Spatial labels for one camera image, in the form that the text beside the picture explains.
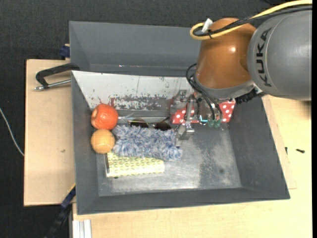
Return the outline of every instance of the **gray carpet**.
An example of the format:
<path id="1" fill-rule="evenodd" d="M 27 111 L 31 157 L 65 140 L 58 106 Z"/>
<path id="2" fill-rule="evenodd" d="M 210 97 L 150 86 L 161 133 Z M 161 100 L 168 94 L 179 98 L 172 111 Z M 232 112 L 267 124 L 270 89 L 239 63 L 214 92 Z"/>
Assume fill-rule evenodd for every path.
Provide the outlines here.
<path id="1" fill-rule="evenodd" d="M 271 7 L 263 0 L 0 0 L 0 107 L 24 145 L 24 61 L 61 59 L 69 20 L 191 27 Z M 23 207 L 24 159 L 0 117 L 0 237 L 43 237 L 58 206 Z M 60 237 L 67 237 L 67 227 Z"/>

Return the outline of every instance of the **white object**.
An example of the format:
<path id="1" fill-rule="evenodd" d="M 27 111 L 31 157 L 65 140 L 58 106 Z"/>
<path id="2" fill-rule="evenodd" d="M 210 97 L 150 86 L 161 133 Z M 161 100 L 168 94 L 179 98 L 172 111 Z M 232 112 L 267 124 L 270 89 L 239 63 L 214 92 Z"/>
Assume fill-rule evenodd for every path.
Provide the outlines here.
<path id="1" fill-rule="evenodd" d="M 203 28 L 202 28 L 202 32 L 203 32 L 203 33 L 206 33 L 207 30 L 209 29 L 209 27 L 211 26 L 211 24 L 212 24 L 212 20 L 211 20 L 210 18 L 208 18 L 208 19 L 205 21 L 205 24 L 204 24 L 204 26 L 203 26 Z"/>
<path id="2" fill-rule="evenodd" d="M 73 220 L 73 238 L 92 238 L 91 220 Z"/>

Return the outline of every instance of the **white cable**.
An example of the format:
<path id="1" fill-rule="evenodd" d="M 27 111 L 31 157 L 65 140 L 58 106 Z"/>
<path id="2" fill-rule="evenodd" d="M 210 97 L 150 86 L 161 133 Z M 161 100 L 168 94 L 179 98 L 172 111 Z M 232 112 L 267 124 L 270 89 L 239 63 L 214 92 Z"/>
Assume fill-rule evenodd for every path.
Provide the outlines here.
<path id="1" fill-rule="evenodd" d="M 18 151 L 20 152 L 20 154 L 22 154 L 22 156 L 24 156 L 24 153 L 22 152 L 21 148 L 20 148 L 19 145 L 17 144 L 17 142 L 16 142 L 16 140 L 15 140 L 15 138 L 14 138 L 14 136 L 13 136 L 11 127 L 10 127 L 10 125 L 9 125 L 9 122 L 8 122 L 8 120 L 6 119 L 6 117 L 5 117 L 5 115 L 4 115 L 4 113 L 3 113 L 3 111 L 2 111 L 1 108 L 0 108 L 0 113 L 1 113 L 3 119 L 4 119 L 5 123 L 6 123 L 6 126 L 8 127 L 8 130 L 9 130 L 9 132 L 10 132 L 11 138 L 12 138 L 12 140 L 13 140 L 13 142 L 14 142 L 16 148 L 18 149 Z"/>

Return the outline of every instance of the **black clamp handle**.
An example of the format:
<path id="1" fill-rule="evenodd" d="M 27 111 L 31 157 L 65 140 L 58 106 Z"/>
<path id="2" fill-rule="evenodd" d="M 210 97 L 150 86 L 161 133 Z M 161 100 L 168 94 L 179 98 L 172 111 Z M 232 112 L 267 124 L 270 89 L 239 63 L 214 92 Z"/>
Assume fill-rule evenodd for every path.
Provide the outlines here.
<path id="1" fill-rule="evenodd" d="M 46 80 L 44 79 L 45 77 L 55 75 L 58 73 L 62 73 L 62 72 L 68 71 L 68 70 L 80 70 L 80 69 L 77 65 L 75 65 L 73 63 L 67 63 L 67 64 L 64 64 L 61 66 L 57 66 L 57 67 L 53 67 L 53 68 L 39 71 L 36 74 L 35 78 L 42 86 L 36 87 L 35 90 L 48 89 L 52 86 L 57 86 L 57 85 L 69 83 L 70 80 L 65 80 L 65 81 L 61 81 L 61 82 L 57 82 L 57 83 L 53 83 L 53 84 L 48 84 L 46 82 Z"/>

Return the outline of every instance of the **red and white polka dot fabric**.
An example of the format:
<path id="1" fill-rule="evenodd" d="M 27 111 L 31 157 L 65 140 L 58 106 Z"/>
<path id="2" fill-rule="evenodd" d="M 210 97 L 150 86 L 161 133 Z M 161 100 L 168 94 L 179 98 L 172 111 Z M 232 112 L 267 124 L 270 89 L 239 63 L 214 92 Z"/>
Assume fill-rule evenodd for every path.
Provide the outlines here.
<path id="1" fill-rule="evenodd" d="M 220 109 L 222 111 L 222 121 L 221 122 L 229 122 L 234 110 L 236 102 L 233 101 L 226 101 L 219 103 Z M 186 108 L 184 107 L 183 109 L 178 109 L 175 114 L 171 115 L 171 122 L 172 124 L 179 124 L 179 123 L 184 123 L 185 122 L 185 114 L 186 114 Z M 199 123 L 198 120 L 192 120 L 192 123 Z"/>

